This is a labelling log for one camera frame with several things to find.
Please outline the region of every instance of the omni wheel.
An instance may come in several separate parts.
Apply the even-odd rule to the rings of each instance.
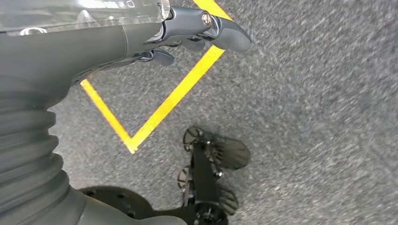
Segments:
[[[191,151],[192,144],[202,136],[203,131],[197,127],[190,127],[186,130],[183,137],[183,145],[186,151]]]

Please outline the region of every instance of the metal bolt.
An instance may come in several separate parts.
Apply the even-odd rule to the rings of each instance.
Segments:
[[[219,179],[219,178],[221,178],[224,175],[224,173],[222,171],[218,171],[218,172],[215,173],[215,175]]]
[[[207,27],[211,27],[212,25],[212,18],[208,12],[203,13],[202,15],[202,21]]]

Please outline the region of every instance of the robotic arm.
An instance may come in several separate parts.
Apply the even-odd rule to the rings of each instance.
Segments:
[[[244,52],[234,22],[168,0],[0,0],[0,225],[183,225],[134,220],[69,186],[48,134],[47,109],[92,72],[174,58],[161,46],[200,50],[208,41]]]

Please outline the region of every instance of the yellow tape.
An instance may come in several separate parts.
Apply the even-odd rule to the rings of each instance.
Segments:
[[[198,80],[210,69],[210,67],[224,53],[217,47],[212,46],[209,51],[202,57],[190,73],[181,81],[160,107],[152,114],[148,121],[129,141],[129,144],[137,149],[138,146],[152,133],[160,122],[170,113],[170,111],[183,99],[183,97],[191,90]]]
[[[223,17],[231,20],[231,18],[222,10],[214,0],[193,0],[201,9],[208,11],[212,15]],[[134,154],[138,146],[155,130],[162,120],[170,113],[170,111],[183,99],[183,97],[191,90],[191,88],[199,81],[199,79],[210,69],[210,67],[221,57],[224,50],[212,46],[209,51],[196,64],[191,72],[181,81],[160,107],[153,113],[148,121],[141,129],[130,138],[129,134],[124,130],[123,126],[110,111],[108,106],[95,91],[88,80],[81,82],[81,86],[87,92],[93,103],[108,121],[117,135]]]
[[[113,113],[110,111],[108,106],[105,104],[105,102],[102,100],[101,96],[96,92],[96,90],[92,87],[90,82],[88,80],[83,80],[80,85],[83,87],[83,89],[86,91],[88,96],[91,98],[92,102],[95,104],[95,106],[99,109],[101,114],[104,116],[104,118],[108,121],[108,123],[111,125],[113,130],[117,133],[117,135],[120,137],[120,139],[123,141],[123,143],[126,145],[126,147],[129,149],[131,153],[135,152],[135,149],[129,146],[127,143],[130,140],[129,134],[124,130],[123,126],[120,124],[120,122],[117,120],[117,118],[113,115]]]

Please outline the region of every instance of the transparent panel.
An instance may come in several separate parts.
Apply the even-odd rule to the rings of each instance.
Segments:
[[[168,0],[0,0],[0,32],[11,36],[160,23]]]

